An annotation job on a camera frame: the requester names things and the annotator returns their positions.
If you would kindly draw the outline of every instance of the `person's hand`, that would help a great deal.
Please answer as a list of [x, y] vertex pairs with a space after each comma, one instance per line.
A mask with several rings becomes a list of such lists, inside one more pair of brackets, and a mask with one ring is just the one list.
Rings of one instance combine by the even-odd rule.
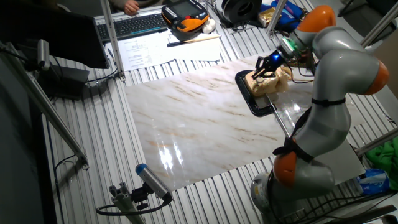
[[136, 2], [135, 0], [128, 0], [124, 5], [124, 13], [129, 16], [135, 15], [138, 10], [138, 2]]

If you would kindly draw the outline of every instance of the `computer monitor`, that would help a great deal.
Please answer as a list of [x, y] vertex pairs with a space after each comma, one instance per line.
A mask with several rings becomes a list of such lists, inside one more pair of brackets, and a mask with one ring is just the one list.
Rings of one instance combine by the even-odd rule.
[[109, 68], [100, 35], [92, 17], [20, 1], [0, 0], [0, 40], [37, 47], [46, 40], [50, 55]]

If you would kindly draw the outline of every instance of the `metal slat surface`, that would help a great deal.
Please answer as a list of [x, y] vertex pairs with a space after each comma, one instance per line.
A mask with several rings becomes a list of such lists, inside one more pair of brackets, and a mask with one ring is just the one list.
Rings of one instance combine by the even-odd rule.
[[[313, 7], [308, 0], [294, 2], [309, 11]], [[159, 12], [159, 9], [142, 11], [153, 13]], [[127, 17], [116, 14], [115, 18], [121, 20]], [[110, 185], [118, 186], [124, 181], [130, 190], [142, 185], [142, 180], [135, 174], [134, 169], [137, 164], [145, 162], [145, 158], [124, 87], [268, 52], [278, 45], [278, 35], [277, 38], [269, 40], [265, 30], [256, 27], [232, 32], [217, 24], [215, 32], [221, 35], [220, 62], [173, 60], [162, 65], [128, 71], [125, 82], [118, 78], [91, 82], [84, 89], [83, 99], [80, 101], [57, 99], [55, 106], [58, 112], [79, 144], [86, 149], [90, 164], [88, 170], [82, 170], [76, 166], [76, 159], [72, 158], [57, 169], [61, 201], [59, 203], [56, 192], [54, 201], [59, 223], [63, 223], [61, 211], [65, 223], [128, 223], [124, 217], [105, 217], [95, 213], [96, 207], [111, 204], [108, 191]], [[111, 68], [99, 70], [62, 58], [58, 61], [62, 66], [90, 71], [89, 80], [109, 75], [116, 69], [112, 62]], [[362, 109], [360, 111], [366, 121], [358, 127], [351, 128], [348, 140], [353, 146], [361, 147], [395, 127], [386, 119], [385, 110], [375, 96], [350, 97], [358, 109]], [[49, 158], [54, 156], [56, 164], [72, 155], [72, 151], [53, 127], [48, 122], [44, 125], [48, 126], [49, 130], [46, 132]], [[261, 159], [178, 189], [172, 192], [174, 202], [170, 206], [146, 214], [144, 218], [147, 223], [261, 223], [261, 213], [255, 208], [250, 197], [250, 184], [258, 173], [269, 172], [272, 169], [273, 160], [274, 157]], [[54, 173], [50, 171], [50, 174], [55, 186]], [[326, 200], [353, 195], [356, 195], [356, 192], [351, 190], [348, 184], [342, 183], [325, 197], [302, 200], [301, 204], [309, 211]], [[161, 200], [154, 195], [148, 199], [150, 208], [160, 205], [160, 202]], [[346, 202], [332, 202], [317, 210], [317, 213], [344, 203]], [[297, 216], [304, 216], [304, 212], [298, 212]]]

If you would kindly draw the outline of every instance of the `keyboard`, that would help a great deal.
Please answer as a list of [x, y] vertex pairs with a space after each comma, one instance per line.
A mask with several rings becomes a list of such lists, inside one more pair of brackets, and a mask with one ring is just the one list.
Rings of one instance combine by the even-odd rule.
[[[124, 40], [167, 30], [167, 24], [163, 20], [163, 17], [160, 13], [125, 19], [122, 21], [113, 22], [113, 24], [118, 40]], [[97, 25], [97, 28], [102, 43], [110, 42], [106, 24]]]

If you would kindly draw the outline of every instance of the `bread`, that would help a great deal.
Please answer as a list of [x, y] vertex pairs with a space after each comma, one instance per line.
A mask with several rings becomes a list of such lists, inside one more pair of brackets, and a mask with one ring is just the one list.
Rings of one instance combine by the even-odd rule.
[[254, 97], [264, 96], [265, 94], [284, 92], [289, 89], [287, 81], [291, 78], [292, 74], [290, 69], [285, 67], [279, 67], [275, 71], [275, 77], [253, 79], [251, 76], [253, 72], [248, 73], [244, 77], [244, 83], [246, 84], [250, 94]]

